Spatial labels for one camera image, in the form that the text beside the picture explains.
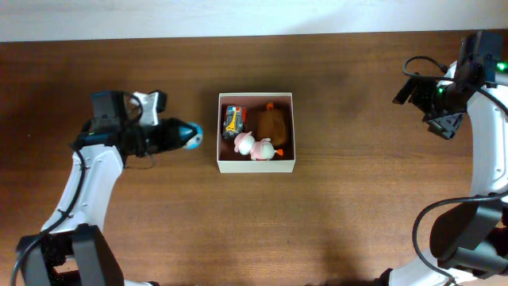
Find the brown wooden surface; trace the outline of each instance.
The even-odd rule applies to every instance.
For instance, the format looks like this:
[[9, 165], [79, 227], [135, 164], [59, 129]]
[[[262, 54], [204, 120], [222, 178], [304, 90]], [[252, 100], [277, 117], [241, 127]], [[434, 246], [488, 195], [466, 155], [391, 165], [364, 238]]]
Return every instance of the brown wooden surface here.
[[[104, 235], [126, 278], [304, 285], [370, 280], [407, 263], [418, 212], [469, 192], [471, 123], [445, 141], [416, 107], [391, 100], [406, 58], [451, 63], [466, 34], [0, 44], [0, 284], [18, 239], [53, 212], [71, 168], [67, 143], [92, 115], [90, 93], [105, 89], [166, 91], [162, 116], [205, 134], [199, 149], [159, 155], [115, 185]], [[218, 172], [217, 95], [234, 91], [293, 92], [293, 173]], [[442, 211], [422, 223], [422, 247]]]

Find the box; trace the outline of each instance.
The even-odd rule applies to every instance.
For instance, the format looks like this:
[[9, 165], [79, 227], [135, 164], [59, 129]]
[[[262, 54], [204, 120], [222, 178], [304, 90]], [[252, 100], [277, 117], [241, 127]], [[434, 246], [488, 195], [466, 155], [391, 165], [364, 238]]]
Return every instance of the box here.
[[[275, 108], [285, 110], [287, 116], [289, 141], [281, 147], [284, 154], [275, 155], [271, 160], [251, 160], [234, 152], [233, 141], [222, 138], [222, 123], [228, 105], [242, 106], [247, 109], [246, 125], [243, 132], [252, 131], [255, 135], [257, 114], [266, 110], [266, 105], [273, 102]], [[296, 161], [294, 143], [293, 95], [291, 93], [221, 93], [219, 95], [217, 121], [217, 164], [222, 173], [254, 172], [293, 172]]]

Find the pink plush toy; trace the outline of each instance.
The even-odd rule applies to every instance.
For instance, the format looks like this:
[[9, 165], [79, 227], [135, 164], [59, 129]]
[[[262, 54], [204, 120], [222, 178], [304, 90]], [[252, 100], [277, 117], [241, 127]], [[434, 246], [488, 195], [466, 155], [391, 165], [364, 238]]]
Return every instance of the pink plush toy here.
[[264, 138], [256, 142], [252, 132], [237, 135], [235, 138], [235, 152], [242, 155], [251, 154], [252, 160], [270, 160], [275, 154], [283, 155], [282, 149], [275, 150], [273, 148], [270, 138]]

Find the brown plush toy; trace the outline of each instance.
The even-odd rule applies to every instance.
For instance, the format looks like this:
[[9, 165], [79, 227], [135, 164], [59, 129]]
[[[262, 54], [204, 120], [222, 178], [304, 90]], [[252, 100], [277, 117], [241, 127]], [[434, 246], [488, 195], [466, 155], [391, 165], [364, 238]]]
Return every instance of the brown plush toy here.
[[261, 141], [264, 138], [270, 138], [274, 147], [286, 144], [289, 139], [284, 112], [274, 108], [273, 103], [268, 103], [267, 110], [260, 113], [256, 140]]

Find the green led indicator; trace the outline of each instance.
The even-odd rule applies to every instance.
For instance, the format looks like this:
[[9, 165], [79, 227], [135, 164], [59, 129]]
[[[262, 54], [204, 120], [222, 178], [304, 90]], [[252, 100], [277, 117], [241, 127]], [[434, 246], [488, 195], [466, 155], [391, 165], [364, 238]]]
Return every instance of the green led indicator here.
[[506, 63], [498, 63], [498, 69], [502, 71], [504, 71], [506, 68], [508, 68], [508, 64]]

